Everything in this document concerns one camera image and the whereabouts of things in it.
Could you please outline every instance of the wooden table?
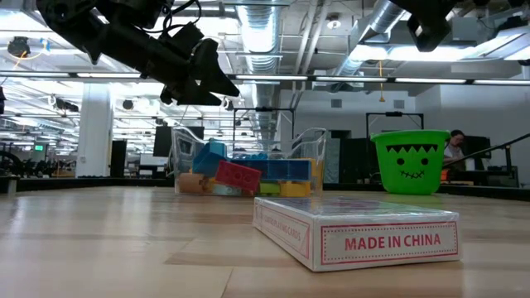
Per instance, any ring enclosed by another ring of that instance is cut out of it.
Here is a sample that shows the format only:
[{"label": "wooden table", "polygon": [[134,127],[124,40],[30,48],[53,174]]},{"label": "wooden table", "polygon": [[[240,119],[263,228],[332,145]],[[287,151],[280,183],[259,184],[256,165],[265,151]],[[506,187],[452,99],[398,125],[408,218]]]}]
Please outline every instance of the wooden table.
[{"label": "wooden table", "polygon": [[530,297],[529,203],[340,195],[460,212],[462,262],[312,273],[251,226],[251,199],[39,191],[0,197],[0,297]]}]

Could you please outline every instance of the transparent container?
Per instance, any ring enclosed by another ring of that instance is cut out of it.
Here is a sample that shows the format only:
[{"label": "transparent container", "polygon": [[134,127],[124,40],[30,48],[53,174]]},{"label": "transparent container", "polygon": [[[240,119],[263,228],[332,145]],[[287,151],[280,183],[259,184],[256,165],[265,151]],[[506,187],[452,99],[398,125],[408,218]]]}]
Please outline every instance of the transparent container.
[{"label": "transparent container", "polygon": [[191,195],[321,197],[324,128],[289,142],[199,139],[174,127],[175,192]]}]

